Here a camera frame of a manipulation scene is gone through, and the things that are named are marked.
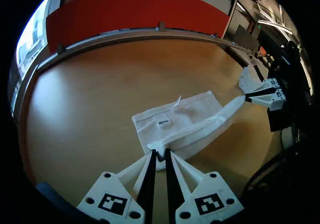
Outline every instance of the white fabric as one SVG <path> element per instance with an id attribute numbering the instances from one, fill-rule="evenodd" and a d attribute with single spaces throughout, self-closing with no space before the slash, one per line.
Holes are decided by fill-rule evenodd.
<path id="1" fill-rule="evenodd" d="M 147 110 L 132 117 L 145 153 L 156 149 L 164 156 L 170 148 L 187 159 L 210 144 L 230 125 L 230 118 L 243 105 L 237 97 L 222 107 L 211 91 Z M 157 161 L 157 170 L 165 161 Z"/>
<path id="2" fill-rule="evenodd" d="M 253 65 L 245 67 L 239 78 L 239 87 L 244 93 L 251 93 L 261 86 L 261 81 Z"/>

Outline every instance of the red panel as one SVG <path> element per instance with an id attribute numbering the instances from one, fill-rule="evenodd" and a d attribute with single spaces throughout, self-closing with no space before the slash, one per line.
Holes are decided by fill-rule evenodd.
<path id="1" fill-rule="evenodd" d="M 201 0 L 73 0 L 46 19 L 48 46 L 56 52 L 94 35 L 123 28 L 181 28 L 222 36 L 229 16 Z"/>

